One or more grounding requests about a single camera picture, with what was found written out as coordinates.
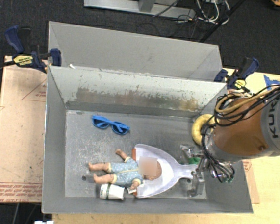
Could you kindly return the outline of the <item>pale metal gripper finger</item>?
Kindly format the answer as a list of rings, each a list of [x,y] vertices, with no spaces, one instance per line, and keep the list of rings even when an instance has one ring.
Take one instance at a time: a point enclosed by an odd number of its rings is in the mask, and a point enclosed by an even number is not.
[[[201,195],[203,191],[204,183],[203,182],[195,182],[192,181],[192,188],[187,191],[187,194],[190,197],[195,197],[197,195]]]
[[[189,161],[200,161],[201,158],[195,153],[194,148],[186,145],[180,145],[180,150],[182,152],[181,157]]]

